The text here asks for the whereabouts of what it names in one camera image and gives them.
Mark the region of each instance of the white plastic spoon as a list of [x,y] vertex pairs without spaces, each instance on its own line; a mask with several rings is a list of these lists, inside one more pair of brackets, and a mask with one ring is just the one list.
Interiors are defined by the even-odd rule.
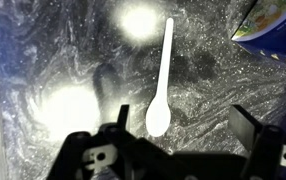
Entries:
[[157,91],[146,113],[146,128],[151,136],[162,136],[170,126],[171,111],[167,103],[167,84],[169,78],[171,47],[174,21],[166,20],[162,50],[161,67]]

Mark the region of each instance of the spoon handle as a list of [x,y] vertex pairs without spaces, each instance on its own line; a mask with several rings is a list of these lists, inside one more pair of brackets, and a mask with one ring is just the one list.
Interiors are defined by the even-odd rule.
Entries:
[[165,100],[167,100],[167,85],[168,85],[169,70],[170,70],[173,27],[174,27],[174,20],[172,18],[168,18],[166,20],[166,26],[165,26],[162,59],[161,59],[159,79],[156,91],[156,96],[165,98]]

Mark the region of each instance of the blue packaging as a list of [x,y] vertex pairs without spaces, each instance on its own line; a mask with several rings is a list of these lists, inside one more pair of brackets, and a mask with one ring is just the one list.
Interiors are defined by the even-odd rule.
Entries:
[[286,62],[286,0],[258,0],[232,40],[252,54]]

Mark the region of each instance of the glittery surface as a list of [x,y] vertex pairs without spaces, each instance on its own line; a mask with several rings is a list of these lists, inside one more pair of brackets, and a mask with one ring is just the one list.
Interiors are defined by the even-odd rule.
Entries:
[[[286,65],[250,55],[230,40],[251,3],[0,0],[9,179],[44,179],[68,132],[94,133],[115,121],[124,103],[131,105],[130,132],[167,152],[243,154],[227,129],[231,104],[268,123],[280,124],[286,115]],[[151,38],[134,39],[124,30],[123,11],[135,7],[156,12]],[[156,91],[167,17],[175,21],[168,87],[172,119],[164,136],[152,138],[144,119]],[[75,107],[84,116],[65,114]]]

